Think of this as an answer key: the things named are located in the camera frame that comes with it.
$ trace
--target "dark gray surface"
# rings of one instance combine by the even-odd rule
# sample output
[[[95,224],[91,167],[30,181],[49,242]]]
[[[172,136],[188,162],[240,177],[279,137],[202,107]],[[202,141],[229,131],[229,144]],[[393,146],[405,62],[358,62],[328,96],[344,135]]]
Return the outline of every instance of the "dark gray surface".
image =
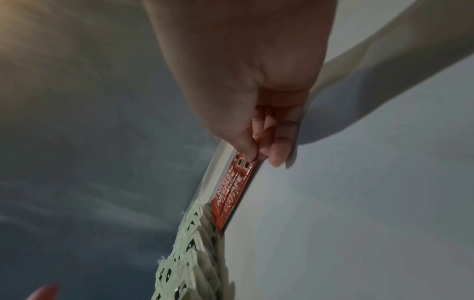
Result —
[[[0,3],[0,299],[148,299],[217,140],[139,5]]]

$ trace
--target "human hand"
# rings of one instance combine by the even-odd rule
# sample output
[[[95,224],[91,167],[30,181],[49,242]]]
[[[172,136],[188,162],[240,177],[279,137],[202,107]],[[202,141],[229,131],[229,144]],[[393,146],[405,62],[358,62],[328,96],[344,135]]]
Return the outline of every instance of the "human hand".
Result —
[[[46,286],[37,289],[26,300],[56,300],[58,286]]]
[[[324,62],[336,0],[143,0],[204,125],[248,161],[283,164]]]

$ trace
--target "gray surface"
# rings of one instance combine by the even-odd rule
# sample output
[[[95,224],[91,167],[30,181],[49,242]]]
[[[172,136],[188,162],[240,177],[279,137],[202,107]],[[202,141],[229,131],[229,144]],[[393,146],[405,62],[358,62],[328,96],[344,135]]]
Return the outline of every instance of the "gray surface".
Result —
[[[336,64],[227,227],[226,300],[474,297],[473,4],[418,1]]]
[[[59,299],[149,299],[217,140],[140,6],[5,3],[0,298],[57,283]]]

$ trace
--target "red packet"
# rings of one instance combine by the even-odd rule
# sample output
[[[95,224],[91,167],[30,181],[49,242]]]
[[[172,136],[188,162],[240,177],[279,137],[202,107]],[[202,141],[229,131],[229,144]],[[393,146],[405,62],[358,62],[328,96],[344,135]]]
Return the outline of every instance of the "red packet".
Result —
[[[257,162],[244,163],[238,169],[237,176],[235,177],[230,189],[228,191],[227,199],[225,201],[224,209],[218,218],[215,218],[217,230],[220,232],[223,231],[229,216],[232,211],[237,207],[243,191],[247,186],[250,178],[256,168]]]
[[[226,175],[224,176],[224,180],[222,180],[219,190],[217,190],[216,197],[214,197],[214,199],[211,201],[212,216],[214,220],[217,220],[224,210],[229,190],[234,183],[235,178],[237,177],[236,167],[240,159],[241,155],[237,152],[231,162],[231,165],[229,166],[229,169],[227,170]]]

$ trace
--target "stack of sachets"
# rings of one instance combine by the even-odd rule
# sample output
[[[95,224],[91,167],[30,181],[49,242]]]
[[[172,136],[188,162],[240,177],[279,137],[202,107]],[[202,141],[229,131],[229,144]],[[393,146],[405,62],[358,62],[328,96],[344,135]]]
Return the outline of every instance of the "stack of sachets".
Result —
[[[196,199],[178,231],[173,252],[161,261],[152,300],[216,300],[221,282],[211,206]]]

